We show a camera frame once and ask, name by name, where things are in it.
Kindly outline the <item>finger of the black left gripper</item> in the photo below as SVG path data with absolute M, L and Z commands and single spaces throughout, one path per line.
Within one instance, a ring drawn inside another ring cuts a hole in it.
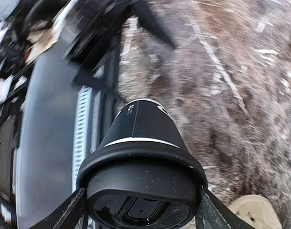
M 176 49 L 176 43 L 167 28 L 163 25 L 158 16 L 151 10 L 146 0 L 133 1 L 134 15 L 138 18 L 139 25 L 156 37 L 160 42 Z

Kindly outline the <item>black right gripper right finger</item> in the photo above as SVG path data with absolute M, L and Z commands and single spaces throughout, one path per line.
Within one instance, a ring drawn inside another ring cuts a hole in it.
M 197 229 L 253 229 L 232 213 L 208 189 L 199 186 L 201 202 L 195 215 Z

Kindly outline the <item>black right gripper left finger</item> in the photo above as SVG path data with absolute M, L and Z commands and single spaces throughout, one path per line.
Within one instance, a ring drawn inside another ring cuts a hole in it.
M 49 216 L 30 229 L 87 229 L 86 189 L 75 190 Z

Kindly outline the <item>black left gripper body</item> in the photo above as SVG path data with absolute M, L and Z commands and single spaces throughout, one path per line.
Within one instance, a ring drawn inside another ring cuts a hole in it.
M 94 69 L 136 6 L 136 0 L 38 1 L 23 26 L 26 40 L 32 43 L 26 63 L 51 48 L 68 29 L 70 46 L 65 56 L 85 69 Z

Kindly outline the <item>black plastic cup lid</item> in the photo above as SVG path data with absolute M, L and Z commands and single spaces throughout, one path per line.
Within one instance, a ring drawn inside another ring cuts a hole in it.
M 186 150 L 127 142 L 99 148 L 81 164 L 89 216 L 106 229 L 177 229 L 195 216 L 208 182 Z

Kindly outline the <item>black paper coffee cup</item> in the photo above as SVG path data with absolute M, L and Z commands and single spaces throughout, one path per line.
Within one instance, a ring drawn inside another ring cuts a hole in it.
M 151 99 L 133 100 L 124 106 L 98 148 L 137 141 L 162 143 L 188 151 L 169 112 Z

